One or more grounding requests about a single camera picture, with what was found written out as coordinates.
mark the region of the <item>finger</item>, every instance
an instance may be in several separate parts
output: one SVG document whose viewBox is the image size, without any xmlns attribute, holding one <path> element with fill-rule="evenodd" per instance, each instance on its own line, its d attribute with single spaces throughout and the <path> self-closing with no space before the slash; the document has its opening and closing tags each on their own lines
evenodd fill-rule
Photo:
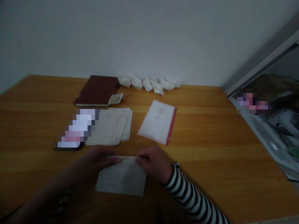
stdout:
<svg viewBox="0 0 299 224">
<path fill-rule="evenodd" d="M 146 161 L 145 159 L 141 158 L 141 157 L 135 157 L 135 161 L 142 167 L 142 169 L 146 169 L 147 166 L 149 165 L 149 162 Z"/>
<path fill-rule="evenodd" d="M 102 170 L 102 169 L 105 169 L 109 166 L 112 166 L 114 164 L 117 164 L 117 163 L 121 163 L 123 160 L 120 159 L 120 158 L 108 158 L 106 160 L 103 160 L 101 162 L 98 162 L 98 168 L 99 170 Z"/>
<path fill-rule="evenodd" d="M 150 157 L 150 150 L 148 148 L 140 150 L 137 155 L 138 157 Z"/>
</svg>

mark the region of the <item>black and white striped shirt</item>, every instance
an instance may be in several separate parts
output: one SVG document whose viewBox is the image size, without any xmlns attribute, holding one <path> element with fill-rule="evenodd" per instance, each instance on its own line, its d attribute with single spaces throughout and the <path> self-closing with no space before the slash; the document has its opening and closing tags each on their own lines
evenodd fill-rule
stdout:
<svg viewBox="0 0 299 224">
<path fill-rule="evenodd" d="M 196 223 L 229 224 L 225 215 L 190 183 L 176 165 L 173 174 L 164 186 L 174 195 L 180 206 Z"/>
</svg>

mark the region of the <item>pink notebook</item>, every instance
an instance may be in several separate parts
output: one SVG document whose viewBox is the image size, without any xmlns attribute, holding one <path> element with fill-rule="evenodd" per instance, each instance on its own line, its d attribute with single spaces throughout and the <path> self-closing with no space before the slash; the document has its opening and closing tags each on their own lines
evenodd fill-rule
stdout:
<svg viewBox="0 0 299 224">
<path fill-rule="evenodd" d="M 176 107 L 153 100 L 137 134 L 169 145 L 176 114 Z"/>
</svg>

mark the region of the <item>person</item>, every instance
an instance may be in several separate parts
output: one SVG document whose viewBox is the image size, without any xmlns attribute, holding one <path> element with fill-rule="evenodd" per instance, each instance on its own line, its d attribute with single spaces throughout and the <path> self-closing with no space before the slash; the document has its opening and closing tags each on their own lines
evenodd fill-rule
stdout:
<svg viewBox="0 0 299 224">
<path fill-rule="evenodd" d="M 33 223 L 33 219 L 51 198 L 59 192 L 70 189 L 82 179 L 95 175 L 106 167 L 121 163 L 110 148 L 95 146 L 66 169 L 59 172 L 41 188 L 18 211 L 6 219 L 7 223 Z M 160 182 L 175 197 L 180 206 L 196 223 L 230 223 L 226 216 L 181 172 L 178 166 L 170 164 L 158 145 L 137 153 L 135 161 L 144 172 Z"/>
</svg>

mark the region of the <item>wooden table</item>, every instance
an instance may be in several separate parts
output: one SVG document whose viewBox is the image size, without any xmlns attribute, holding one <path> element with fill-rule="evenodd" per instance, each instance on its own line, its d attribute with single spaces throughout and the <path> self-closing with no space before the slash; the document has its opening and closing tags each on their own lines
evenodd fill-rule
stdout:
<svg viewBox="0 0 299 224">
<path fill-rule="evenodd" d="M 1 217 L 23 204 L 59 170 L 86 153 L 54 152 L 53 144 L 77 107 L 72 102 L 87 79 L 30 75 L 0 96 Z M 299 214 L 299 196 L 220 87 L 183 85 L 164 96 L 120 87 L 115 107 L 130 107 L 129 141 L 114 148 L 124 156 L 155 142 L 137 131 L 153 99 L 176 106 L 169 146 L 177 160 L 233 223 Z M 154 223 L 156 212 L 187 223 L 168 192 L 147 178 L 144 198 L 96 193 L 96 178 L 76 187 L 64 221 L 75 223 Z"/>
</svg>

